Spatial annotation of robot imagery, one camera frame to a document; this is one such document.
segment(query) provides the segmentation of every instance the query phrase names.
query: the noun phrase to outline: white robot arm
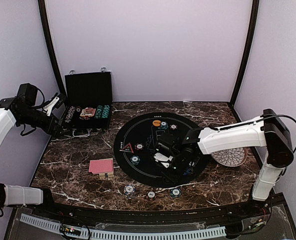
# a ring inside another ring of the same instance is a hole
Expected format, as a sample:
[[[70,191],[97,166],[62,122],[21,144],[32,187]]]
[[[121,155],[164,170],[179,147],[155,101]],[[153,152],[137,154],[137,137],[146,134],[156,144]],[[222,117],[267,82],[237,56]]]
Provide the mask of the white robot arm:
[[[42,128],[53,136],[61,130],[62,121],[57,119],[51,111],[53,108],[58,108],[64,102],[65,97],[55,95],[41,106],[33,107],[36,94],[37,88],[27,83],[20,86],[16,97],[0,101],[0,146],[7,133],[15,125],[29,124],[34,128]],[[42,204],[45,192],[49,194],[49,190],[0,183],[0,209],[3,206]]]
[[[173,137],[162,135],[158,139],[158,152],[154,158],[168,169],[168,178],[171,179],[173,173],[182,173],[182,163],[189,164],[198,150],[208,155],[243,147],[268,149],[252,191],[253,200],[265,201],[280,175],[294,158],[290,132],[271,109],[264,110],[262,116],[248,121],[221,127],[193,129],[179,144]],[[175,153],[175,149],[179,149],[178,155],[169,154]]]

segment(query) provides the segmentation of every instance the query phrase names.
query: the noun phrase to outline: purple wall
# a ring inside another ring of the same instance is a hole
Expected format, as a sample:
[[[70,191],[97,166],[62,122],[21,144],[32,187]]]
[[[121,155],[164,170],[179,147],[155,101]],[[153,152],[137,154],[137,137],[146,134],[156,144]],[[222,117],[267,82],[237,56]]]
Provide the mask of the purple wall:
[[[46,98],[57,92],[44,42],[37,1],[0,1],[0,99],[15,96],[22,83],[38,86]],[[49,136],[38,130],[21,137],[12,129],[0,148],[0,182],[28,186]],[[3,239],[11,208],[0,218]]]
[[[229,101],[251,0],[47,1],[62,75],[105,66],[115,101]]]
[[[266,108],[296,118],[296,1],[260,3],[253,48],[236,110],[247,120]],[[296,125],[284,121],[296,145]],[[296,154],[275,190],[284,192],[296,223]]]

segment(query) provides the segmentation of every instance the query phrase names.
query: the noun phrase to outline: marble table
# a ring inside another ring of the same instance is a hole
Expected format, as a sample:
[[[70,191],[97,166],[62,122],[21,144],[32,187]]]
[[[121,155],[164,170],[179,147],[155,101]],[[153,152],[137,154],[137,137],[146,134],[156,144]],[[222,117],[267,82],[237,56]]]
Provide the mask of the marble table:
[[[259,165],[248,148],[245,163],[226,167],[214,160],[192,182],[180,186],[182,195],[171,198],[166,188],[151,188],[128,177],[114,159],[114,177],[100,179],[88,172],[90,160],[113,158],[113,143],[119,129],[132,118],[153,112],[176,113],[201,127],[236,123],[225,102],[115,102],[110,129],[90,137],[52,139],[36,170],[32,186],[49,188],[55,202],[105,210],[175,211],[245,202],[258,177]],[[136,197],[127,199],[123,189],[136,187]],[[155,191],[154,201],[145,199]]]

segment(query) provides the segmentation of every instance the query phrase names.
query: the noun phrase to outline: case handle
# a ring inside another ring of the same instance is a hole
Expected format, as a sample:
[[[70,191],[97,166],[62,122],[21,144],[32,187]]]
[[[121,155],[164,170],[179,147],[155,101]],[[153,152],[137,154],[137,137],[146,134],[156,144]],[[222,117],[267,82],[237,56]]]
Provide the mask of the case handle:
[[[72,130],[72,136],[75,137],[75,138],[87,138],[90,136],[90,132],[91,132],[91,129],[87,129],[88,131],[88,134],[82,134],[82,135],[75,135],[76,129]]]

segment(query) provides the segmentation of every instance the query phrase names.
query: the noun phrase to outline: poker mat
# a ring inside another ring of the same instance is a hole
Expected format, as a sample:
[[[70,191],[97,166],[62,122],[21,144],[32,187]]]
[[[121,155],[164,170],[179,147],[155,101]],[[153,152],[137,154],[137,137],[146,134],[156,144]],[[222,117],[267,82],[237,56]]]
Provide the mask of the poker mat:
[[[153,155],[158,137],[168,133],[182,140],[190,129],[199,126],[193,121],[168,112],[148,113],[133,118],[118,132],[114,155],[121,169],[134,180],[157,188],[171,188],[196,178],[207,166],[211,155],[202,155],[175,185],[164,180],[163,166],[156,164]]]

